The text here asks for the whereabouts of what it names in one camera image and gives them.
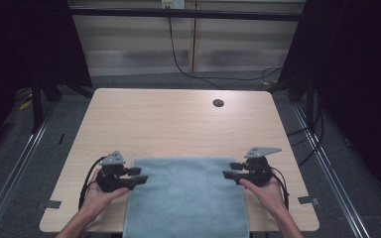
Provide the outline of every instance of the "blue towel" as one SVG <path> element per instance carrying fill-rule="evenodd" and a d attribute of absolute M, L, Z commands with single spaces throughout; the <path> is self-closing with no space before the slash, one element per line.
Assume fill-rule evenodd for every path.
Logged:
<path fill-rule="evenodd" d="M 225 179 L 231 158 L 139 159 L 147 183 L 129 192 L 125 238 L 249 237 L 241 186 Z"/>

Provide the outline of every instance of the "gray carpet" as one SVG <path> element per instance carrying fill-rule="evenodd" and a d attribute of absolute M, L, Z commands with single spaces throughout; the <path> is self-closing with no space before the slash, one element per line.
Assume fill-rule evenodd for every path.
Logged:
<path fill-rule="evenodd" d="M 204 76 L 227 76 L 251 78 L 260 76 L 259 72 L 206 72 Z M 266 81 L 278 78 L 278 73 Z M 211 79 L 225 89 L 254 90 L 261 80 Z M 201 79 L 189 78 L 179 73 L 145 74 L 129 76 L 105 76 L 93 79 L 94 88 L 131 87 L 131 88 L 193 88 L 218 89 Z M 0 237 L 53 237 L 40 231 L 39 223 L 43 211 L 36 208 L 38 202 L 50 198 L 56 181 L 64 165 L 64 160 L 73 143 L 76 132 L 86 111 L 89 99 L 73 91 L 61 88 L 63 98 L 52 116 L 34 156 L 28 165 L 8 207 L 0 221 Z M 284 127 L 288 133 L 301 129 L 293 104 L 287 98 L 287 91 L 273 94 Z M 17 110 L 18 104 L 6 120 L 0 140 L 0 187 L 18 160 L 30 136 L 33 125 L 32 108 Z M 358 209 L 366 228 L 372 237 L 381 237 L 381 185 L 364 167 L 361 156 L 355 147 L 347 147 L 344 134 L 334 124 L 324 108 L 324 136 L 322 145 L 333 163 L 348 195 Z M 320 135 L 320 122 L 317 124 Z M 296 159 L 300 162 L 312 150 L 304 133 L 289 136 Z M 306 237 L 355 237 L 335 198 L 315 157 L 311 157 L 301 172 L 311 196 L 320 200 L 316 206 L 320 228 L 305 233 Z M 270 237 L 281 237 L 273 232 Z M 109 234 L 92 234 L 92 237 L 109 237 Z"/>

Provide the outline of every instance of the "metal frame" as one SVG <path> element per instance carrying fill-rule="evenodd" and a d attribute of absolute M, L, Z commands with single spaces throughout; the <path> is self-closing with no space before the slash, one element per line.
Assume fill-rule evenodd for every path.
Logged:
<path fill-rule="evenodd" d="M 68 14 L 77 16 L 117 16 L 117 17 L 171 17 L 171 18 L 204 18 L 234 19 L 260 21 L 298 22 L 306 17 L 302 14 L 261 13 L 261 12 L 226 12 L 180 9 L 147 9 L 147 8 L 95 8 L 95 7 L 12 7 L 12 10 L 29 14 Z"/>
<path fill-rule="evenodd" d="M 341 207 L 352 231 L 354 232 L 355 237 L 370 238 L 369 233 L 361 219 L 360 214 L 346 193 L 344 187 L 342 186 L 339 177 L 337 176 L 335 170 L 332 167 L 332 163 L 324 152 L 323 147 L 320 145 L 319 139 L 317 135 L 311 131 L 309 128 L 307 117 L 305 112 L 303 111 L 300 105 L 294 107 L 296 115 L 301 123 L 302 127 L 306 129 L 306 136 L 311 144 L 312 149 L 317 148 L 315 155 L 317 156 L 317 161 L 320 164 L 320 167 L 323 170 L 323 173 L 329 182 L 329 185 L 335 195 L 336 199 L 339 202 L 339 206 Z"/>
<path fill-rule="evenodd" d="M 46 128 L 48 127 L 48 122 L 58 107 L 58 103 L 54 102 L 51 105 L 50 111 L 43 121 L 42 125 L 38 128 L 35 134 L 30 136 L 29 142 L 24 148 L 23 153 L 18 159 L 17 164 L 14 166 L 11 174 L 8 176 L 5 184 L 0 190 L 0 219 L 7 208 L 12 195 L 14 194 L 15 189 L 17 188 L 18 183 L 20 182 L 25 170 L 27 169 L 30 160 L 33 157 L 34 152 L 36 151 L 37 146 L 42 140 L 43 135 L 45 134 Z"/>

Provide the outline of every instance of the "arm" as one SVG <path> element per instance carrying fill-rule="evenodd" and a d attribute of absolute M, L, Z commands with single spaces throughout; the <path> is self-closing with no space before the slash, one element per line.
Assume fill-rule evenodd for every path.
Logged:
<path fill-rule="evenodd" d="M 97 178 L 98 170 L 94 172 L 91 181 Z M 81 209 L 73 216 L 69 223 L 58 234 L 57 238 L 79 237 L 85 227 L 95 220 L 110 202 L 128 192 L 128 188 L 122 187 L 112 192 L 104 192 L 96 182 L 89 185 L 84 203 Z"/>
<path fill-rule="evenodd" d="M 262 187 L 256 186 L 244 178 L 239 182 L 246 189 L 251 190 L 265 209 L 271 213 L 285 238 L 303 237 L 299 227 L 284 204 L 280 184 L 275 178 L 272 178 L 268 185 Z"/>

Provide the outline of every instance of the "cable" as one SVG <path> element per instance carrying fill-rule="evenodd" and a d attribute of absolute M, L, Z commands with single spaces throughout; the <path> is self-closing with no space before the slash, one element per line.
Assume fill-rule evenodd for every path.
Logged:
<path fill-rule="evenodd" d="M 175 51 L 175 44 L 174 44 L 174 41 L 173 41 L 173 27 L 172 27 L 172 19 L 171 18 L 168 18 L 168 22 L 169 22 L 169 32 L 170 32 L 170 40 L 171 40 L 171 44 L 172 44 L 172 52 L 173 52 L 173 58 L 175 60 L 175 64 L 176 64 L 176 67 L 178 68 L 178 70 L 188 76 L 188 77 L 191 77 L 191 78 L 196 78 L 196 79 L 201 79 L 211 85 L 213 85 L 214 87 L 217 87 L 219 89 L 222 89 L 222 90 L 225 90 L 225 88 L 221 87 L 221 86 L 218 86 L 216 84 L 214 84 L 213 82 L 209 81 L 208 79 L 226 79 L 226 80 L 239 80 L 239 81 L 254 81 L 254 80 L 260 80 L 260 79 L 263 79 L 263 82 L 262 82 L 262 86 L 265 82 L 265 78 L 268 77 L 269 75 L 271 75 L 272 73 L 276 72 L 277 70 L 281 69 L 281 67 L 270 67 L 270 68 L 266 68 L 264 70 L 262 70 L 262 74 L 261 76 L 259 77 L 253 77 L 253 78 L 236 78 L 236 77 L 216 77 L 216 76 L 205 76 L 205 77 L 202 77 L 202 76 L 196 76 L 196 75 L 191 75 L 191 74 L 188 74 L 186 72 L 184 72 L 181 67 L 179 66 L 178 64 L 178 60 L 177 60 L 177 57 L 176 57 L 176 51 Z M 264 72 L 267 71 L 267 70 L 272 70 L 272 72 L 268 73 L 267 75 L 264 75 Z"/>
<path fill-rule="evenodd" d="M 315 122 L 314 122 L 314 126 L 317 124 L 318 120 L 320 119 L 321 117 L 321 108 L 322 108 L 322 104 L 321 102 L 319 102 L 319 99 L 317 99 L 317 118 L 315 119 Z M 305 128 L 302 128 L 300 130 L 297 130 L 297 131 L 294 131 L 294 132 L 290 132 L 290 133 L 287 133 L 287 136 L 294 136 L 296 134 L 299 134 L 301 132 L 305 132 L 306 130 L 308 130 L 309 128 L 308 127 L 305 127 Z"/>
<path fill-rule="evenodd" d="M 278 183 L 281 186 L 281 189 L 283 190 L 283 197 L 284 197 L 284 204 L 287 207 L 287 210 L 289 209 L 289 193 L 287 192 L 287 184 L 286 179 L 284 178 L 283 174 L 281 172 L 273 167 L 271 167 L 271 170 L 274 170 L 278 172 L 283 180 L 280 180 L 274 173 L 272 173 L 272 176 L 278 181 Z"/>
<path fill-rule="evenodd" d="M 319 117 L 320 117 L 320 124 L 321 124 L 321 126 L 320 126 L 320 132 L 321 132 L 321 134 L 320 134 L 320 137 L 319 137 L 317 143 L 315 144 L 314 149 L 308 154 L 308 156 L 304 160 L 302 160 L 298 164 L 299 167 L 301 167 L 318 150 L 318 148 L 320 146 L 320 143 L 321 143 L 321 141 L 323 139 L 324 123 L 323 123 L 323 115 L 322 115 L 322 103 L 320 101 L 318 102 L 317 107 L 318 107 L 318 110 L 319 110 L 318 113 L 319 113 Z"/>
<path fill-rule="evenodd" d="M 79 196 L 78 210 L 82 207 L 82 204 L 84 203 L 85 194 L 86 194 L 86 191 L 88 190 L 88 186 L 89 186 L 89 184 L 88 184 L 89 177 L 91 176 L 91 173 L 94 170 L 94 167 L 100 161 L 102 161 L 104 158 L 106 158 L 106 157 L 101 157 L 100 159 L 98 159 L 96 162 L 94 162 L 94 164 L 92 164 L 91 168 L 89 169 L 88 174 L 86 175 L 86 178 L 85 178 L 84 185 L 82 186 L 81 194 Z"/>
<path fill-rule="evenodd" d="M 291 147 L 295 147 L 295 146 L 301 144 L 302 142 L 304 142 L 304 141 L 307 140 L 307 139 L 308 139 L 308 137 L 305 137 L 305 139 L 303 139 L 303 140 L 301 140 L 301 141 L 299 141 L 299 142 L 296 142 L 295 144 L 292 144 L 292 145 L 290 145 L 290 146 L 291 146 Z"/>

